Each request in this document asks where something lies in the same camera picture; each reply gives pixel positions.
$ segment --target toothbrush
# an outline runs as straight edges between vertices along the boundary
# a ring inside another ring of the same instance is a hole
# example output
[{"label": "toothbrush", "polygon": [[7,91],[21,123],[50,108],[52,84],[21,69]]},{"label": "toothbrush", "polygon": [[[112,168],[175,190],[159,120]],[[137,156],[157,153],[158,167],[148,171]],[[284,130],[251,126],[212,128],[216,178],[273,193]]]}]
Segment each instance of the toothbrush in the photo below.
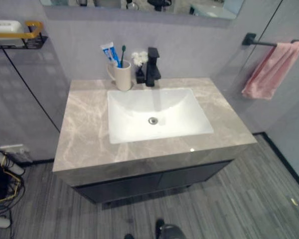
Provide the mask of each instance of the toothbrush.
[{"label": "toothbrush", "polygon": [[126,46],[123,45],[123,46],[122,46],[122,57],[121,57],[121,68],[123,68],[123,57],[124,57],[124,52],[125,52],[125,50],[126,50]]}]

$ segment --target toothpaste tube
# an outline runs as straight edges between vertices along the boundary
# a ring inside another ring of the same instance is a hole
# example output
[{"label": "toothpaste tube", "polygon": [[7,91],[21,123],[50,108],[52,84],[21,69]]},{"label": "toothpaste tube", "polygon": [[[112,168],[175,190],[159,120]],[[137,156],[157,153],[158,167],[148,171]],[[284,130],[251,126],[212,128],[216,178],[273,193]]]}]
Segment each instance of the toothpaste tube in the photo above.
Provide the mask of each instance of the toothpaste tube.
[{"label": "toothpaste tube", "polygon": [[108,57],[108,59],[111,62],[114,62],[115,65],[119,68],[122,67],[121,64],[120,64],[118,55],[116,54],[114,44],[112,42],[110,42],[108,44],[105,44],[105,45],[102,45],[101,48],[102,48],[104,54]]}]

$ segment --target white cup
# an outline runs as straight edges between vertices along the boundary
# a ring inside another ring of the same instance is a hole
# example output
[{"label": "white cup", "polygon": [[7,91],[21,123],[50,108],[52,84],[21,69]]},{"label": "white cup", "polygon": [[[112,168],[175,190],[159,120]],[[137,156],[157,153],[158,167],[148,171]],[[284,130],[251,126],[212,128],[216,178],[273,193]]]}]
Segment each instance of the white cup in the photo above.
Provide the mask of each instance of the white cup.
[{"label": "white cup", "polygon": [[128,91],[132,87],[131,63],[129,61],[123,60],[123,68],[108,64],[106,69],[120,91]]}]

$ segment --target wood-look vinyl floor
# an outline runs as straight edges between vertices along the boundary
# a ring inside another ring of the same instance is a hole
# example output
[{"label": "wood-look vinyl floor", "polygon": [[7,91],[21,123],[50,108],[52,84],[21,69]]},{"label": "wood-look vinyl floor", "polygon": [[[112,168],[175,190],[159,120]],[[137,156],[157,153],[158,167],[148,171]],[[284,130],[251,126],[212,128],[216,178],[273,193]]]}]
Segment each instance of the wood-look vinyl floor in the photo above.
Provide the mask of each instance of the wood-look vinyl floor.
[{"label": "wood-look vinyl floor", "polygon": [[[51,173],[26,169],[12,210],[15,239],[153,239],[157,218],[188,239],[299,239],[299,185],[262,136],[207,182],[93,205]],[[9,229],[0,229],[0,239]]]}]

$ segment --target white undermount sink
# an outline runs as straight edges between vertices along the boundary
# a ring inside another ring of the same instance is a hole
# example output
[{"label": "white undermount sink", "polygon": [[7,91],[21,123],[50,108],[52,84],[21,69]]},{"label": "white undermount sink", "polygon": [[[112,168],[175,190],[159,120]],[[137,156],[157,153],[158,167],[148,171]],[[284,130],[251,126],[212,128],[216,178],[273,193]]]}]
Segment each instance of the white undermount sink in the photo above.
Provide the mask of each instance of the white undermount sink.
[{"label": "white undermount sink", "polygon": [[108,114],[112,144],[214,132],[186,88],[108,91]]}]

